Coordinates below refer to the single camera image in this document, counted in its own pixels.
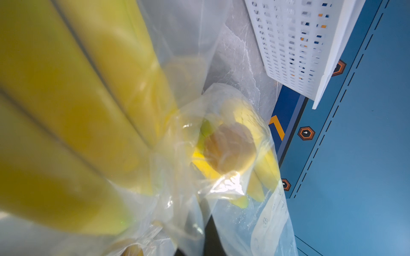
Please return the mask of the yellow banana bunch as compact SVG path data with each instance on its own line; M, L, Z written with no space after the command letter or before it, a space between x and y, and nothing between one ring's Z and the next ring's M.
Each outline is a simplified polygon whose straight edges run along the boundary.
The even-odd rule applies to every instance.
M281 180L271 133L252 105L243 99L229 98L204 118L192 164L205 178L217 180L236 171L250 172L244 196L230 203L245 209L249 198L263 202L264 188L274 191Z

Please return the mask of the clear zip-top bag blue seal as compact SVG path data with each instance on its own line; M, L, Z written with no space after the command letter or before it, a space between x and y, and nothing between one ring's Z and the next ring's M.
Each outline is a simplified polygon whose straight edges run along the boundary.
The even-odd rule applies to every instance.
M171 117L152 160L151 170L159 186L155 223L187 256L203 255L209 223L214 224L217 241L227 256L295 256L282 179L274 191L263 189L263 202L249 198L248 207L241 209L230 200L246 194L250 172L233 171L210 180L192 164L204 118L218 114L229 98L249 102L236 88L215 83ZM271 145L276 154L273 138Z

